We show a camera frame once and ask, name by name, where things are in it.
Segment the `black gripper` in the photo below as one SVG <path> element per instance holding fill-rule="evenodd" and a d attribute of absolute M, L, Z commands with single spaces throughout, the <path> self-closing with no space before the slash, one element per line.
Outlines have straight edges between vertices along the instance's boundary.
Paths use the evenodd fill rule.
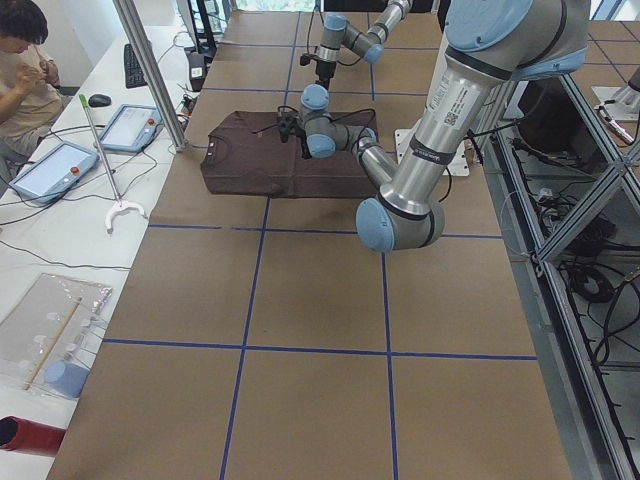
<path fill-rule="evenodd" d="M 279 118 L 279 137 L 282 143 L 287 143 L 291 136 L 295 136 L 300 141 L 300 147 L 303 159 L 310 159 L 311 154 L 307 144 L 307 135 L 305 130 L 299 125 L 296 117 L 280 117 Z"/>
<path fill-rule="evenodd" d="M 317 75 L 316 83 L 325 89 L 330 87 L 330 82 L 334 77 L 334 63 L 321 59 L 316 61 L 315 73 Z"/>

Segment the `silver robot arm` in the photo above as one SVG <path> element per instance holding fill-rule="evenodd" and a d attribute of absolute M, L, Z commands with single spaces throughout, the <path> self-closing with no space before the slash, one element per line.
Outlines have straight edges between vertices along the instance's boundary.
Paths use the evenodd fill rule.
<path fill-rule="evenodd" d="M 338 53 L 347 48 L 369 64 L 383 52 L 389 34 L 405 19 L 409 1 L 390 1 L 366 32 L 341 14 L 329 13 L 313 58 L 320 80 L 307 86 L 299 111 L 278 123 L 281 138 L 300 138 L 308 157 L 351 152 L 377 195 L 361 202 L 356 227 L 376 252 L 422 248 L 444 228 L 444 212 L 432 192 L 453 160 L 491 90 L 507 81 L 537 80 L 578 70 L 587 52 L 587 1 L 453 1 L 438 57 L 445 67 L 432 78 L 433 92 L 405 153 L 394 162 L 372 129 L 344 125 L 328 112 L 328 81 Z"/>
<path fill-rule="evenodd" d="M 316 62 L 316 84 L 329 88 L 339 63 L 339 53 L 345 47 L 370 65 L 375 64 L 384 51 L 384 43 L 391 32 L 410 13 L 411 0 L 388 1 L 386 8 L 374 24 L 366 31 L 360 31 L 339 13 L 328 13 L 319 47 L 309 59 Z"/>

